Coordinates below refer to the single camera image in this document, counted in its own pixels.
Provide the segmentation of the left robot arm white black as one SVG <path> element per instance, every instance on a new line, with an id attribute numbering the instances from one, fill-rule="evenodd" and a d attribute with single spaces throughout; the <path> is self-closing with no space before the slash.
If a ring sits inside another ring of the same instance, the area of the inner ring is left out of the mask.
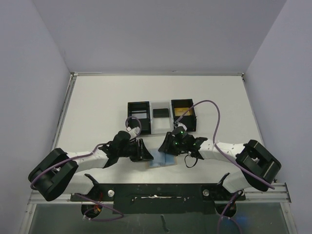
<path id="1" fill-rule="evenodd" d="M 134 130 L 119 131 L 113 140 L 100 143 L 90 152 L 70 153 L 53 149 L 29 174 L 31 189 L 39 191 L 46 201 L 52 201 L 68 190 L 80 193 L 88 200 L 99 195 L 99 187 L 90 178 L 74 179 L 74 175 L 94 169 L 105 169 L 116 164 L 121 157 L 132 162 L 151 161 L 142 139 L 134 137 Z"/>

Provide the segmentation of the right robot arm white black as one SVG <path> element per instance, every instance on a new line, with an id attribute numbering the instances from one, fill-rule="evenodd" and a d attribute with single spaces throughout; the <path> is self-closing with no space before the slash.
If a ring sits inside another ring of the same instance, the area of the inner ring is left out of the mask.
<path id="1" fill-rule="evenodd" d="M 178 156 L 187 154 L 196 159 L 214 159 L 232 163 L 240 169 L 227 173 L 219 181 L 218 196 L 229 199 L 239 190 L 253 187 L 266 192 L 281 169 L 281 163 L 258 141 L 230 144 L 215 143 L 206 137 L 194 137 L 183 127 L 167 132 L 159 152 Z"/>

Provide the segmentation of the black white card tray organizer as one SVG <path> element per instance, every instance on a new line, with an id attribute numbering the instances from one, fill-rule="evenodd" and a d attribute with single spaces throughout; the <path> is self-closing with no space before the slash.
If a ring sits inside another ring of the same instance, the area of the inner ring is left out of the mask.
<path id="1" fill-rule="evenodd" d="M 192 99 L 129 102 L 126 126 L 139 127 L 140 135 L 160 135 L 172 131 L 175 123 L 185 125 L 188 132 L 195 132 L 197 119 Z"/>

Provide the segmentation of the silver grey credit card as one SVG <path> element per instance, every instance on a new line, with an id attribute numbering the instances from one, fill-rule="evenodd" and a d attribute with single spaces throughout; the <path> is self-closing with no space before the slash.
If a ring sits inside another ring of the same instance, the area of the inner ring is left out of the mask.
<path id="1" fill-rule="evenodd" d="M 143 112 L 143 111 L 132 112 L 131 116 L 136 117 L 138 119 L 146 119 L 146 118 L 148 118 L 148 113 L 147 112 Z"/>

